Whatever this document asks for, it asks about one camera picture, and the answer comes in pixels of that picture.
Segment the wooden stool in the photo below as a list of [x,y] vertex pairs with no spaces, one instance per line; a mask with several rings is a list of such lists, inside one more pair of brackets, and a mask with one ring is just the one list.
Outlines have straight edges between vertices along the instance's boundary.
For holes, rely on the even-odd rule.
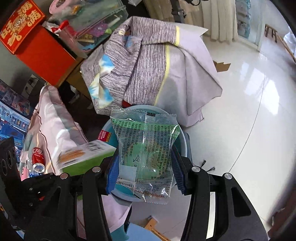
[[269,32],[271,32],[271,37],[274,39],[274,41],[278,42],[278,32],[276,29],[274,29],[272,26],[266,24],[264,28],[264,35],[265,37],[268,37]]

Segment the wall power socket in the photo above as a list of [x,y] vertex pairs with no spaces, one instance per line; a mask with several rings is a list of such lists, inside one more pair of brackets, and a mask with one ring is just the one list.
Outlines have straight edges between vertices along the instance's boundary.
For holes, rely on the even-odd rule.
[[35,88],[38,82],[39,79],[32,74],[22,91],[22,96],[28,97],[32,93],[33,89]]

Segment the red cardboard gift box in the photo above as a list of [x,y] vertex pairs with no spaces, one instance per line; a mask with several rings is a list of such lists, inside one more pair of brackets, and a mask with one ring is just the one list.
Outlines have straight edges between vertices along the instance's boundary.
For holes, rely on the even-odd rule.
[[76,60],[42,27],[45,18],[34,1],[1,1],[1,43],[34,73],[59,87]]

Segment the clear green snack wrapper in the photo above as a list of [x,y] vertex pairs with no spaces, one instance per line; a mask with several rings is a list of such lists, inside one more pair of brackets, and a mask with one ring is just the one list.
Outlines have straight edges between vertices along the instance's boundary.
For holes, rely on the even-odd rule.
[[181,132],[177,116],[114,108],[110,119],[118,140],[116,183],[144,202],[168,203],[174,178],[171,150]]

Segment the pink striped bed cover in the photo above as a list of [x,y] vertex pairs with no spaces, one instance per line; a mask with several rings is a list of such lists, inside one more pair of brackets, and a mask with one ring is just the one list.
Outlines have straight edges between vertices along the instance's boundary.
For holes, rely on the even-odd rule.
[[[45,173],[59,175],[58,157],[61,152],[87,142],[81,127],[63,104],[58,89],[47,85],[41,89],[24,147],[20,157],[20,176],[29,178],[32,171],[32,149],[38,147],[45,158]],[[113,195],[102,196],[106,220],[113,240],[128,240],[125,221],[131,208],[127,201]]]

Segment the green white cardboard box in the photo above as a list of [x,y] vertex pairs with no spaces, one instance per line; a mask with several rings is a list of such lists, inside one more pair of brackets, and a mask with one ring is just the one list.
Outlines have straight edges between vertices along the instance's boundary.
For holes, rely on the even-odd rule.
[[116,148],[100,140],[73,147],[59,155],[57,168],[61,173],[77,176],[99,166],[103,159],[112,157]]

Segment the cardboard scrap on floor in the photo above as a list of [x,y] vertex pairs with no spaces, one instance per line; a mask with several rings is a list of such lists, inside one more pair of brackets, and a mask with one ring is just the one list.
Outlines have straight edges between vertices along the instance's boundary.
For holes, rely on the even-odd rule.
[[229,70],[231,65],[230,63],[216,62],[216,61],[213,61],[213,63],[217,72],[226,72]]

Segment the white curtain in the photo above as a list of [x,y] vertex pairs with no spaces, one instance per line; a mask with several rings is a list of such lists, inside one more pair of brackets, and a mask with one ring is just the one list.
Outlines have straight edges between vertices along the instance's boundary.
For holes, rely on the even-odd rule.
[[238,39],[234,0],[201,1],[203,25],[211,40],[232,42]]

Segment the grey purple draped blanket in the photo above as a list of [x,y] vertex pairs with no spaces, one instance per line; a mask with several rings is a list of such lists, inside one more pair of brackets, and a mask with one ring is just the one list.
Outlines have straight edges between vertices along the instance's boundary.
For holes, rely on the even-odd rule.
[[110,115],[124,102],[175,114],[184,127],[222,94],[217,70],[196,27],[132,16],[81,65],[95,111]]

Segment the blue toy playset box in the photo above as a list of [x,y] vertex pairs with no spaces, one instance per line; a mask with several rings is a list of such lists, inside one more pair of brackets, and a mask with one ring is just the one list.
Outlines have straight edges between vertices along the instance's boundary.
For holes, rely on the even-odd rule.
[[30,102],[1,81],[1,140],[13,137],[17,161],[25,143],[33,110]]

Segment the red cola can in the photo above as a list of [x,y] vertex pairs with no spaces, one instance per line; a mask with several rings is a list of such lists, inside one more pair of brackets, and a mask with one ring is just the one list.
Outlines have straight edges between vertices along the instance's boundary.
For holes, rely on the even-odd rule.
[[43,151],[35,147],[32,149],[32,165],[33,170],[39,174],[43,174],[45,172],[45,159]]

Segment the clear plastic toy bin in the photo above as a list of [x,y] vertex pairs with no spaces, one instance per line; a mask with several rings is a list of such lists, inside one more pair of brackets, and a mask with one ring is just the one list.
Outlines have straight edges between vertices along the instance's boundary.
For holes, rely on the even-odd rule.
[[44,27],[87,58],[128,17],[122,1],[53,1]]

